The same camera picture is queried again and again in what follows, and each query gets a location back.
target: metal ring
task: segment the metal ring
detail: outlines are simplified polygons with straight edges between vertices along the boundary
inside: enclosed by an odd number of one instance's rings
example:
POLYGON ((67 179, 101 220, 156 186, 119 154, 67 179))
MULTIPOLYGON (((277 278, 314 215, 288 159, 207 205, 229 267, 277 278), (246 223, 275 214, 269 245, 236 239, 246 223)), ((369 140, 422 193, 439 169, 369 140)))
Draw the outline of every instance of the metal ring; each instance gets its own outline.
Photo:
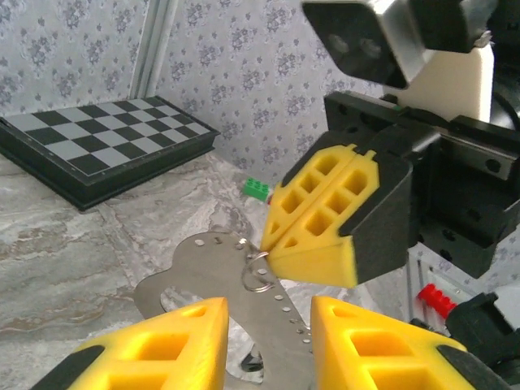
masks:
POLYGON ((266 257, 268 254, 269 254, 268 252, 261 252, 261 253, 257 254, 257 256, 253 260, 251 260, 245 264, 244 269, 242 270, 241 278, 242 278, 242 285, 244 286, 244 288, 247 291, 250 291, 252 293, 264 293, 265 291, 270 290, 271 288, 275 287, 274 283, 270 282, 269 280, 267 280, 266 278, 264 278, 263 276, 258 274, 256 271, 253 271, 254 262, 259 260, 260 258, 266 257), (255 276, 259 282, 262 282, 263 286, 261 286, 261 287, 248 286, 247 283, 245 282, 245 277, 247 276, 248 273, 255 276))

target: white plastic part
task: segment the white plastic part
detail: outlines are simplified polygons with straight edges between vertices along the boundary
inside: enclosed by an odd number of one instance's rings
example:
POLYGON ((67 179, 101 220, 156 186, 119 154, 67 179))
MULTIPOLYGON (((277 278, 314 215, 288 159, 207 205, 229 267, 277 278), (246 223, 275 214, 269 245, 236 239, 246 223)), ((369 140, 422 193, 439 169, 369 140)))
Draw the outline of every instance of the white plastic part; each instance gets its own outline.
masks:
POLYGON ((401 106, 451 120, 459 115, 489 122, 495 65, 490 45, 469 54, 436 52, 406 90, 383 88, 401 106))

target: chessboard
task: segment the chessboard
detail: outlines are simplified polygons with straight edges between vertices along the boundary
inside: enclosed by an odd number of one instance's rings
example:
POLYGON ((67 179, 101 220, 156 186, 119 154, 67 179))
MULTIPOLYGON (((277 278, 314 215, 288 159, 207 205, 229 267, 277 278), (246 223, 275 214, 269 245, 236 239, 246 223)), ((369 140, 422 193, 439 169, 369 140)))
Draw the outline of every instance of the chessboard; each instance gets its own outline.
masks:
POLYGON ((219 134, 160 97, 0 119, 0 153, 80 210, 213 149, 219 134))

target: floral wallpaper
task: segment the floral wallpaper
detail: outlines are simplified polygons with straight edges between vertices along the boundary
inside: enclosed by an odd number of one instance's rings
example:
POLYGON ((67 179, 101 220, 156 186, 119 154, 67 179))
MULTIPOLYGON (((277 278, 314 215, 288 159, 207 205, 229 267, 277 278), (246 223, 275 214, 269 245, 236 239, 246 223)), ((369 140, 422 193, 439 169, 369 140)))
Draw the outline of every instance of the floral wallpaper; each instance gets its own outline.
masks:
POLYGON ((148 0, 0 0, 0 115, 126 98, 148 0))
POLYGON ((274 184, 326 131, 323 95, 381 89, 337 70, 301 0, 180 1, 158 94, 218 129, 217 150, 274 184))

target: toy brick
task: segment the toy brick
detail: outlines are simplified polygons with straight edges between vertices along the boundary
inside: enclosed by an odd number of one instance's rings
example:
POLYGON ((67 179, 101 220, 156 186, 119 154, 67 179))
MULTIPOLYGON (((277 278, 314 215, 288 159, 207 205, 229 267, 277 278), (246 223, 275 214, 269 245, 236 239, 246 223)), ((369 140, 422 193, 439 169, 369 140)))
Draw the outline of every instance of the toy brick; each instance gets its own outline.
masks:
POLYGON ((269 185, 249 177, 244 184, 242 193, 250 197, 255 197, 258 200, 265 202, 269 196, 269 185))

